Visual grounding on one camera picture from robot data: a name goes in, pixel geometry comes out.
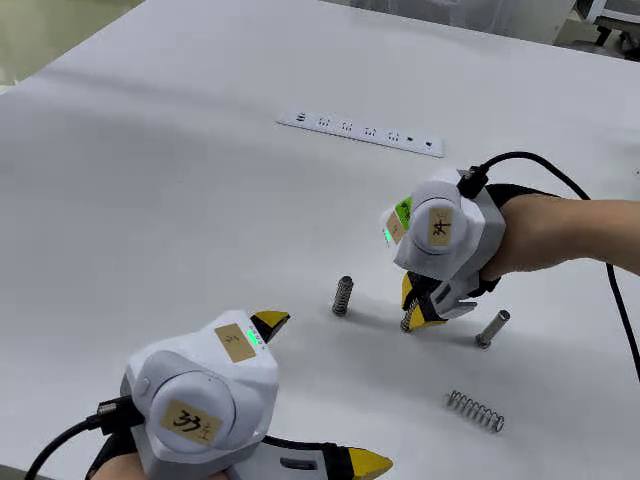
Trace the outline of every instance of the chair leg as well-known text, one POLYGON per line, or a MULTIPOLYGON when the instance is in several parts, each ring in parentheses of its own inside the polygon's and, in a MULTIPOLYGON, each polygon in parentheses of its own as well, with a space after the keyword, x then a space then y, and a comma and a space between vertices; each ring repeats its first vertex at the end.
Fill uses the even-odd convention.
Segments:
POLYGON ((596 45, 598 47, 603 47, 605 42, 609 38, 609 35, 611 35, 611 29, 607 28, 607 27, 600 26, 600 27, 598 27, 598 31, 600 32, 600 35, 598 36, 598 39, 596 40, 596 45))

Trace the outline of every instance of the human hand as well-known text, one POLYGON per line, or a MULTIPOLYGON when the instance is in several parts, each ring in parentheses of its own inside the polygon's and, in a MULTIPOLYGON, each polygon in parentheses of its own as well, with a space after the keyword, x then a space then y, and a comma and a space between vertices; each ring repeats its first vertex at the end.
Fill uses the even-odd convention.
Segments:
MULTIPOLYGON (((137 453, 129 453, 114 457, 106 462, 95 473, 91 480, 147 480, 140 456, 137 453)), ((224 473, 217 473, 209 480, 228 480, 224 473)))
POLYGON ((512 198, 500 211, 507 225, 496 255, 480 271, 484 280, 529 272, 581 256, 575 208, 583 200, 529 194, 512 198))

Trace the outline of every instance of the metal rod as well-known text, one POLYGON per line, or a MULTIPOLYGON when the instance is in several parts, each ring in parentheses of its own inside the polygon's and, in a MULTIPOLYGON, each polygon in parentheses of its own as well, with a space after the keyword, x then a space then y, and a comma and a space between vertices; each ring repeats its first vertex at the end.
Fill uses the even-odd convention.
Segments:
POLYGON ((500 310, 491 323, 487 325, 482 333, 476 335, 476 345, 482 349, 487 349, 491 346, 491 340, 497 335, 502 327, 504 327, 511 315, 506 310, 500 310))
POLYGON ((344 317, 347 314, 351 290, 353 290, 353 280, 351 277, 342 277, 338 282, 338 291, 336 292, 336 298, 333 301, 333 307, 331 308, 333 313, 339 317, 344 317))

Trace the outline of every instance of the power strip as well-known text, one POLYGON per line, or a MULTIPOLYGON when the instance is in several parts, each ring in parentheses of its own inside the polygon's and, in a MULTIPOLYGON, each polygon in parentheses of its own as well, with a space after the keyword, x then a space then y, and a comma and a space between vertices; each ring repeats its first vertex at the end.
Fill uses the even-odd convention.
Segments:
POLYGON ((413 135, 392 128, 375 127, 364 122, 319 115, 305 110, 296 110, 288 113, 277 122, 282 125, 408 150, 422 155, 444 157, 444 146, 441 138, 413 135))

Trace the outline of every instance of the coil spring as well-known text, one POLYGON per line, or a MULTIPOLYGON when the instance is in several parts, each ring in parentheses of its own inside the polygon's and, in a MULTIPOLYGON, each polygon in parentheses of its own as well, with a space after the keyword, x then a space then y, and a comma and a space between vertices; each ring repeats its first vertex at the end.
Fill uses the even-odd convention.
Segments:
POLYGON ((409 328, 409 324, 411 322, 411 315, 413 314, 413 311, 416 309, 417 306, 418 306, 418 299, 416 298, 411 302, 411 304, 409 305, 409 308, 404 314, 404 317, 402 318, 402 321, 400 322, 400 330, 402 330, 405 333, 411 333, 411 328, 409 328))
POLYGON ((333 307, 331 308, 333 313, 335 313, 339 317, 342 317, 347 313, 347 306, 349 305, 351 290, 353 290, 353 280, 351 279, 351 277, 342 277, 338 282, 338 291, 336 292, 336 298, 333 301, 333 307))
POLYGON ((492 432, 498 433, 504 427, 504 417, 502 415, 456 390, 449 394, 447 407, 453 408, 471 419, 471 421, 492 432))

